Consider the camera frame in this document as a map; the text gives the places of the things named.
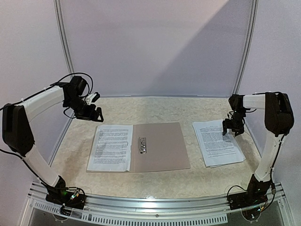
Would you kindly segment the brown paper folder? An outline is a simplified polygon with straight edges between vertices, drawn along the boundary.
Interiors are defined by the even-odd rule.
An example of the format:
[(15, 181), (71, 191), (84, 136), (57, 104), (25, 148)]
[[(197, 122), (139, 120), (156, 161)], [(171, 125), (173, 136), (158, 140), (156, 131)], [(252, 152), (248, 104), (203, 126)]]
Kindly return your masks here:
[[(185, 170), (190, 168), (181, 126), (178, 122), (133, 126), (131, 173)], [(138, 151), (138, 138), (146, 137), (147, 153)]]

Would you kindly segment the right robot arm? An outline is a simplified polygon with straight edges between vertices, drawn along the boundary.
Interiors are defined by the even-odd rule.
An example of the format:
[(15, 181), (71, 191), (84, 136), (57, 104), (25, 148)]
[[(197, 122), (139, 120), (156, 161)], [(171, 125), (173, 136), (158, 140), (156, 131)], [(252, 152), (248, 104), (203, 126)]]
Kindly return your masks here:
[(254, 205), (266, 195), (272, 185), (272, 173), (285, 136), (293, 127), (294, 117), (289, 97), (282, 92), (265, 92), (252, 95), (234, 94), (229, 98), (232, 113), (222, 121), (222, 134), (228, 130), (235, 136), (244, 133), (246, 113), (252, 109), (264, 110), (264, 125), (267, 130), (266, 143), (260, 163), (251, 176), (242, 199)]

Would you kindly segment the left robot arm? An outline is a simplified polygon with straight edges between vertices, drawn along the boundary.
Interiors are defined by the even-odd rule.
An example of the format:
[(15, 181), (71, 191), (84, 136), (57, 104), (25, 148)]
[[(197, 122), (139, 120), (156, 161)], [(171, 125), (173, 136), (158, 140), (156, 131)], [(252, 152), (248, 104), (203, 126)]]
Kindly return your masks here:
[(19, 102), (1, 108), (2, 139), (11, 149), (10, 155), (20, 158), (59, 204), (70, 200), (68, 188), (64, 179), (51, 169), (39, 153), (30, 123), (57, 104), (62, 104), (65, 110), (73, 110), (75, 119), (103, 122), (102, 110), (95, 105), (100, 94), (92, 92), (94, 84), (88, 83), (84, 75), (72, 73), (69, 82), (60, 79)]

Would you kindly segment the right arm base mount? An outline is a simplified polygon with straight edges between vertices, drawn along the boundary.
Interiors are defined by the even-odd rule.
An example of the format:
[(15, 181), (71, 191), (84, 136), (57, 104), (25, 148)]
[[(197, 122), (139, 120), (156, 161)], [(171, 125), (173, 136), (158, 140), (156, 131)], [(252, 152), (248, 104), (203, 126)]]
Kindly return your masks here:
[(268, 204), (267, 195), (256, 195), (254, 197), (249, 197), (247, 191), (227, 194), (227, 201), (229, 203), (231, 210), (243, 209), (257, 207), (260, 204)]

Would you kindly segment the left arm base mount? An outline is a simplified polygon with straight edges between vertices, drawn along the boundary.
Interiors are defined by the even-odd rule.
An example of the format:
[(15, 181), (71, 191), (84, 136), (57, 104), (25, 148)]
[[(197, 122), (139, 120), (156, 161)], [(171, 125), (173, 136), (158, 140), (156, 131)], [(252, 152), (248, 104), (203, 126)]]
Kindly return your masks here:
[(46, 201), (70, 208), (83, 210), (86, 203), (86, 194), (79, 187), (50, 187), (47, 186)]

